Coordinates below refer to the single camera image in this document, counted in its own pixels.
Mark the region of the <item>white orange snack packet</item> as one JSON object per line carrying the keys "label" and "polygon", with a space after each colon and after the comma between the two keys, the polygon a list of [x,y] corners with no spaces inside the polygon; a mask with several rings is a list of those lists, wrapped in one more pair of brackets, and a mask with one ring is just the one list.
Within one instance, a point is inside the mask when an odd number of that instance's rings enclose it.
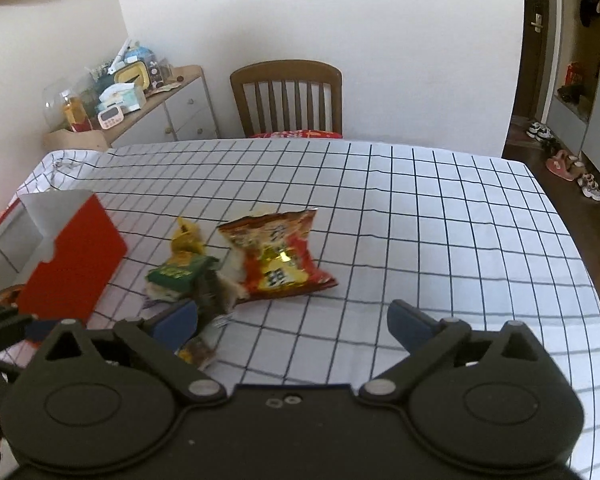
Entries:
{"label": "white orange snack packet", "polygon": [[197,370],[205,370],[215,359],[215,351],[201,334],[189,338],[176,355]]}

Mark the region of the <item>green biscuit packet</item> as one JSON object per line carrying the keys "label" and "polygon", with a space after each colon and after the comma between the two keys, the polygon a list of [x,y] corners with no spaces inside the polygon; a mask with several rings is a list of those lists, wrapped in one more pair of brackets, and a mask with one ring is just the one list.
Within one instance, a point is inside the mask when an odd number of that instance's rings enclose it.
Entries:
{"label": "green biscuit packet", "polygon": [[163,287],[172,292],[185,294],[192,290],[194,281],[202,274],[214,270],[219,260],[212,256],[181,252],[151,269],[146,275],[148,284]]}

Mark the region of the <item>dark green small packet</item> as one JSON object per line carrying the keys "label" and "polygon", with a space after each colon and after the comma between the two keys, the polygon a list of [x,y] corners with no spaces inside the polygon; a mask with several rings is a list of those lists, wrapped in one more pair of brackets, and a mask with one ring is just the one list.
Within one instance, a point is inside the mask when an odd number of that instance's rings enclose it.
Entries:
{"label": "dark green small packet", "polygon": [[193,300],[197,307],[196,333],[201,333],[217,318],[225,318],[242,298],[242,286],[215,270],[204,271],[196,279]]}

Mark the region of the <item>yellow snack packet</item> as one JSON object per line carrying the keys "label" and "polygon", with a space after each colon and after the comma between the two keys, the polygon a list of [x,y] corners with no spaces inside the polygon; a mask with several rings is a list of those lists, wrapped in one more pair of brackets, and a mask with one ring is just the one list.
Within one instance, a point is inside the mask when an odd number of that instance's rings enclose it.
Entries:
{"label": "yellow snack packet", "polygon": [[183,217],[176,219],[176,229],[171,237],[171,252],[172,260],[178,264],[187,264],[194,257],[206,254],[200,227],[196,222]]}

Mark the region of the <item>red orange chip bag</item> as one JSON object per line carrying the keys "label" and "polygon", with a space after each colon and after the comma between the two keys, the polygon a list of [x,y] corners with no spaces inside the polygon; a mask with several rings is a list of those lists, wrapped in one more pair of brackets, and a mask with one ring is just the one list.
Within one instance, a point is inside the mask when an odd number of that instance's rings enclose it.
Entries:
{"label": "red orange chip bag", "polygon": [[240,284],[248,301],[321,292],[338,285],[310,251],[314,209],[245,216],[218,231],[240,263]]}

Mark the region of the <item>pale green-flecked snack bag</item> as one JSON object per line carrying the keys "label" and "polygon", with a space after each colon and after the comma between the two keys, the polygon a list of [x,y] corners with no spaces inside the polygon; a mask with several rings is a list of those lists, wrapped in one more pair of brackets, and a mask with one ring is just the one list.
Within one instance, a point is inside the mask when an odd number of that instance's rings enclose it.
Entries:
{"label": "pale green-flecked snack bag", "polygon": [[220,280],[221,300],[224,309],[230,312],[249,298],[244,285],[244,255],[219,230],[210,237],[206,251],[218,260],[216,275]]}

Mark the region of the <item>red and white cardboard box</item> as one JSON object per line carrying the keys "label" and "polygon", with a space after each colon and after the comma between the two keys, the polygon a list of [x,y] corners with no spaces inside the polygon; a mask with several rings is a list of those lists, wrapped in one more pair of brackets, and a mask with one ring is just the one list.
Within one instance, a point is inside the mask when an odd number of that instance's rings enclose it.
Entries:
{"label": "red and white cardboard box", "polygon": [[87,190],[24,194],[0,217],[0,292],[43,321],[86,323],[128,245]]}

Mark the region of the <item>white black grid tablecloth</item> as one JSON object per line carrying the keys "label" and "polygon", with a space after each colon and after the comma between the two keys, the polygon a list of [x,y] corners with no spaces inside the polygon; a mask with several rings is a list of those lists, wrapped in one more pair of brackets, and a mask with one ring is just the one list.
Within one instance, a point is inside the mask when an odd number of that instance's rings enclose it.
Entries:
{"label": "white black grid tablecloth", "polygon": [[[90,319],[43,321],[0,353],[0,461],[18,479],[600,479],[600,300],[518,162],[343,140],[207,140],[47,155],[18,196],[95,193],[128,245]],[[245,216],[314,209],[338,285],[243,301],[200,334],[192,401],[114,336],[193,301],[148,284],[176,219],[204,247]],[[403,300],[470,325],[452,364],[393,402],[362,385],[408,356]]]}

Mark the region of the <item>orange drink bottle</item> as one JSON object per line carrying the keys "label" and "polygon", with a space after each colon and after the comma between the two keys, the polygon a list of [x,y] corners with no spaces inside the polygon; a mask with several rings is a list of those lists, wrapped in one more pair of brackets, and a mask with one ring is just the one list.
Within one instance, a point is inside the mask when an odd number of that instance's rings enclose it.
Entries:
{"label": "orange drink bottle", "polygon": [[61,92],[60,96],[62,97],[62,111],[70,130],[73,132],[91,131],[90,118],[82,100],[72,90],[65,90]]}

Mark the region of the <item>pink slippers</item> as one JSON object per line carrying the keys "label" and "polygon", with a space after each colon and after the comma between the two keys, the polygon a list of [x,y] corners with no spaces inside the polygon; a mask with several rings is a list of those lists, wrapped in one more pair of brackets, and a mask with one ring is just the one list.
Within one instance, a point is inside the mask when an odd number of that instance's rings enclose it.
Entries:
{"label": "pink slippers", "polygon": [[548,158],[545,166],[551,174],[568,182],[577,180],[585,173],[584,162],[566,150],[559,150],[554,156]]}

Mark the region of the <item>clear glass jar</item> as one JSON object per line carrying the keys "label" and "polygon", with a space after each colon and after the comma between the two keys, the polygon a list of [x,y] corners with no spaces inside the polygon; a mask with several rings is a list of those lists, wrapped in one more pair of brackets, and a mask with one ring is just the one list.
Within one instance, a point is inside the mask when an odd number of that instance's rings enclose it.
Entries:
{"label": "clear glass jar", "polygon": [[42,99],[44,117],[50,130],[85,132],[96,128],[98,97],[90,76],[60,78],[43,90]]}

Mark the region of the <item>wooden side cabinet with drawers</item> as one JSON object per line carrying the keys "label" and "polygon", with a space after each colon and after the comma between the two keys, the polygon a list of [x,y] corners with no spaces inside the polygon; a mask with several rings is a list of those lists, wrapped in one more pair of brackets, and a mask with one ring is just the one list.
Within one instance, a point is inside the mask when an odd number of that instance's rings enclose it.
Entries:
{"label": "wooden side cabinet with drawers", "polygon": [[108,130],[72,132],[60,129],[42,136],[44,150],[92,150],[104,152],[135,144],[154,144],[218,137],[204,71],[198,65],[174,70],[181,84],[147,99],[141,109],[126,115]]}

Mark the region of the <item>tissue box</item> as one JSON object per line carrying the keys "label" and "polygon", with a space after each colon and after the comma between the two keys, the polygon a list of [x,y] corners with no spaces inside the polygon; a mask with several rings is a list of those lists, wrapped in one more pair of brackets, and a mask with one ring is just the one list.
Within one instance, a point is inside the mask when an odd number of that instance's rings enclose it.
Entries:
{"label": "tissue box", "polygon": [[145,104],[146,96],[139,84],[122,82],[112,84],[100,94],[96,110],[102,112],[106,108],[118,106],[126,115],[141,110]]}

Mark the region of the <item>dark wooden door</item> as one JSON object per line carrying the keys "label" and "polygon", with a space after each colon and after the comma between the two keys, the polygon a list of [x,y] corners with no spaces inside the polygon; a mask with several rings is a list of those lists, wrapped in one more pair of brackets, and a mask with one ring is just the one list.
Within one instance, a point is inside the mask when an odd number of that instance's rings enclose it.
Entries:
{"label": "dark wooden door", "polygon": [[545,120],[555,82],[562,0],[524,0],[513,119]]}

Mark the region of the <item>grey wall cabinet unit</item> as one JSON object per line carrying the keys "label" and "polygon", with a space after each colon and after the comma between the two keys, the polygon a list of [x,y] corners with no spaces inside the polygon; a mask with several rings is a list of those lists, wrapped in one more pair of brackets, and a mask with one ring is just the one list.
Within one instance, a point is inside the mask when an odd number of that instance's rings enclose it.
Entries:
{"label": "grey wall cabinet unit", "polygon": [[560,0],[558,72],[548,125],[600,175],[600,0]]}

